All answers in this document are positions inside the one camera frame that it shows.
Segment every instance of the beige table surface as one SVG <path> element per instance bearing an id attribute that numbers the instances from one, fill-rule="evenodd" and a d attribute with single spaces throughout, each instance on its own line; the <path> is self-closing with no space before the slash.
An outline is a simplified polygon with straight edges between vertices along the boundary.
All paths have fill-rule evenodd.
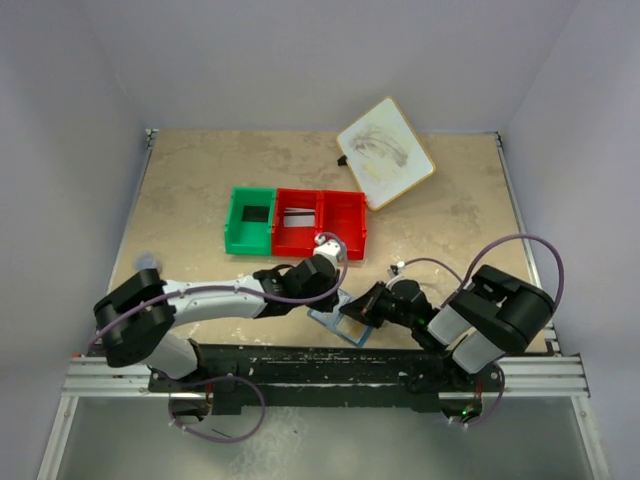
<path id="1" fill-rule="evenodd" d="M 359 296 L 386 280 L 390 264 L 436 257 L 461 275 L 487 243 L 518 231 L 495 140 L 491 135 L 423 135 L 436 173 L 378 212 L 367 212 L 365 260 L 352 262 L 343 289 Z M 224 251 L 224 224 L 234 186 L 357 191 L 336 133 L 161 130 L 115 266 L 113 285 L 134 272 L 135 258 L 154 253 L 162 276 L 177 281 L 213 281 L 251 274 L 282 257 L 233 256 Z M 528 279 L 524 249 L 509 242 L 487 263 Z M 457 284 L 430 264 L 409 267 L 434 304 Z M 225 318 L 174 330 L 202 343 L 348 346 L 299 307 L 286 317 Z M 368 347 L 416 348 L 409 331 L 386 323 Z M 529 351 L 546 351 L 543 335 Z"/>

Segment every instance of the drawing on whiteboard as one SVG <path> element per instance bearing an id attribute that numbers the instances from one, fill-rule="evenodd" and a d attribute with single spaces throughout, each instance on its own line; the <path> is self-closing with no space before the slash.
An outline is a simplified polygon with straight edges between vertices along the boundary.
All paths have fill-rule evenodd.
<path id="1" fill-rule="evenodd" d="M 338 144 L 373 210 L 434 171 L 427 151 L 391 97 L 340 133 Z"/>
<path id="2" fill-rule="evenodd" d="M 391 134 L 371 126 L 351 139 L 351 148 L 370 160 L 390 159 L 398 167 L 404 167 L 409 158 Z"/>

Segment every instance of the white wall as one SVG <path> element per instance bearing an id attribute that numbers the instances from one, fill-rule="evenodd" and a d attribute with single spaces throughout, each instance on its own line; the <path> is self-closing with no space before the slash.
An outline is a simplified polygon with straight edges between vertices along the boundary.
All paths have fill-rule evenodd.
<path id="1" fill-rule="evenodd" d="M 582 1 L 505 138 L 526 225 L 566 261 L 555 324 L 563 352 L 583 354 L 620 479 L 640 472 L 639 25 L 640 2 Z"/>
<path id="2" fill-rule="evenodd" d="M 576 0 L 84 0 L 153 127 L 506 126 Z"/>
<path id="3" fill-rule="evenodd" d="M 68 358 L 86 349 L 106 290 L 143 138 L 79 2 L 0 1 L 2 478 L 37 474 Z"/>

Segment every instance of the purple cable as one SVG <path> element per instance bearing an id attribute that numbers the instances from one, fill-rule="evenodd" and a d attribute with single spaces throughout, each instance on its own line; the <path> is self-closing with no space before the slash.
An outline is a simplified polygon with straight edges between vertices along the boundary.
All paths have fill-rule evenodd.
<path id="1" fill-rule="evenodd" d="M 404 262 L 405 265 L 411 265 L 412 263 L 417 263 L 417 262 L 431 262 L 431 263 L 435 263 L 437 265 L 440 265 L 442 268 L 444 268 L 447 272 L 449 272 L 451 275 L 453 275 L 454 277 L 456 277 L 456 279 L 462 283 L 462 277 L 460 275 L 458 275 L 458 273 L 451 268 L 449 265 L 447 265 L 446 263 L 438 260 L 437 258 L 430 258 L 430 257 L 418 257 L 418 258 L 413 258 L 411 260 L 407 260 L 406 262 Z"/>
<path id="2" fill-rule="evenodd" d="M 476 268 L 476 265 L 478 265 L 478 262 L 480 262 L 482 257 L 484 257 L 489 251 L 496 248 L 498 245 L 502 245 L 503 243 L 508 242 L 510 240 L 518 240 L 518 239 L 534 240 L 538 243 L 541 243 L 542 245 L 547 247 L 555 257 L 556 263 L 558 264 L 558 289 L 556 290 L 556 298 L 554 300 L 554 304 L 555 304 L 554 311 L 557 310 L 558 305 L 560 305 L 560 300 L 562 299 L 562 294 L 564 292 L 564 263 L 562 262 L 562 258 L 560 257 L 560 252 L 558 252 L 556 247 L 554 247 L 551 243 L 549 243 L 544 238 L 538 237 L 537 235 L 529 235 L 528 233 L 514 233 L 513 235 L 507 235 L 505 237 L 499 238 L 498 240 L 491 242 L 489 245 L 487 245 L 482 250 L 480 250 L 478 255 L 476 255 L 476 257 L 469 264 L 467 273 L 465 273 L 464 278 L 460 282 L 460 286 L 458 287 L 458 289 L 455 292 L 453 292 L 449 296 L 449 298 L 445 300 L 442 306 L 444 307 L 447 303 L 449 303 L 449 301 L 469 282 L 469 280 L 471 279 L 471 274 L 473 273 L 473 270 Z"/>
<path id="3" fill-rule="evenodd" d="M 340 274 L 340 278 L 338 278 L 338 282 L 333 287 L 331 287 L 329 290 L 327 290 L 326 292 L 324 292 L 324 293 L 322 293 L 320 295 L 316 295 L 315 297 L 310 297 L 310 298 L 286 298 L 286 297 L 278 297 L 276 295 L 271 295 L 271 294 L 265 293 L 265 292 L 260 292 L 258 290 L 253 290 L 252 288 L 247 288 L 247 287 L 236 288 L 236 287 L 233 287 L 231 285 L 204 285 L 204 286 L 200 286 L 200 287 L 187 288 L 184 291 L 176 290 L 175 292 L 163 293 L 162 295 L 158 295 L 157 297 L 154 297 L 151 300 L 147 300 L 146 302 L 143 302 L 140 305 L 137 305 L 137 306 L 133 307 L 132 309 L 127 310 L 122 315 L 120 315 L 118 318 L 116 318 L 115 320 L 110 322 L 108 325 L 106 325 L 104 328 L 102 328 L 101 330 L 98 330 L 95 333 L 95 335 L 93 335 L 93 337 L 91 337 L 91 340 L 89 341 L 89 350 L 91 350 L 93 348 L 95 343 L 100 338 L 104 337 L 113 328 L 115 328 L 116 326 L 120 325 L 122 322 L 124 322 L 128 318 L 132 317 L 136 313 L 139 313 L 142 310 L 146 309 L 147 307 L 155 305 L 156 303 L 164 302 L 166 300 L 170 300 L 172 298 L 179 297 L 179 296 L 182 296 L 182 295 L 191 295 L 191 294 L 194 294 L 194 293 L 201 293 L 201 292 L 237 292 L 237 293 L 247 293 L 249 295 L 255 295 L 257 297 L 262 297 L 265 300 L 271 300 L 271 301 L 281 302 L 281 303 L 288 303 L 290 305 L 305 305 L 307 303 L 314 303 L 314 302 L 317 302 L 319 300 L 323 300 L 323 299 L 333 295 L 334 293 L 336 293 L 338 291 L 338 289 L 340 288 L 340 285 L 342 285 L 342 282 L 344 281 L 345 277 L 347 276 L 348 260 L 347 260 L 347 247 L 342 242 L 342 240 L 340 240 L 338 238 L 337 235 L 335 235 L 335 234 L 333 234 L 331 232 L 322 232 L 319 236 L 329 237 L 329 238 L 332 238 L 333 240 L 335 240 L 336 242 L 338 242 L 338 245 L 340 245 L 340 250 L 342 251 L 342 257 L 344 259 L 344 266 L 343 266 L 343 269 L 342 269 L 342 273 Z"/>
<path id="4" fill-rule="evenodd" d="M 222 437 L 216 437 L 214 435 L 207 435 L 206 433 L 202 433 L 191 427 L 187 427 L 185 424 L 183 424 L 176 418 L 175 414 L 171 410 L 171 397 L 169 397 L 169 405 L 168 405 L 169 418 L 173 421 L 173 424 L 176 425 L 181 430 L 185 432 L 189 432 L 191 435 L 195 435 L 198 438 L 202 438 L 203 440 L 209 440 L 210 442 L 215 442 L 215 443 L 238 443 L 252 436 L 254 433 L 256 433 L 260 429 L 260 426 L 262 425 L 262 422 L 264 421 L 264 417 L 267 413 L 267 402 L 264 399 L 264 395 L 262 394 L 262 392 L 260 391 L 260 389 L 255 383 L 250 382 L 246 378 L 236 377 L 235 375 L 226 375 L 224 377 L 214 377 L 214 378 L 210 378 L 209 380 L 202 380 L 200 382 L 180 383 L 180 385 L 185 387 L 199 387 L 202 385 L 208 385 L 210 383 L 213 384 L 213 383 L 220 383 L 220 382 L 232 381 L 232 380 L 236 382 L 244 383 L 245 385 L 248 385 L 249 387 L 251 387 L 251 389 L 254 392 L 256 392 L 256 395 L 260 400 L 260 419 L 258 420 L 258 423 L 256 423 L 256 425 L 247 433 L 245 433 L 244 435 L 240 435 L 238 437 L 222 438 Z"/>
<path id="5" fill-rule="evenodd" d="M 498 396 L 496 397 L 496 399 L 493 401 L 493 403 L 487 409 L 486 412 L 484 412 L 474 421 L 469 422 L 467 424 L 469 427 L 475 427 L 480 423 L 486 421 L 487 418 L 489 418 L 491 415 L 495 413 L 495 411 L 498 409 L 498 406 L 500 405 L 500 402 L 502 402 L 502 397 L 504 396 L 504 389 L 505 389 L 507 379 L 505 378 L 504 370 L 502 369 L 502 367 L 497 363 L 494 363 L 494 366 L 498 369 L 498 378 L 500 380 L 500 390 L 498 390 Z"/>

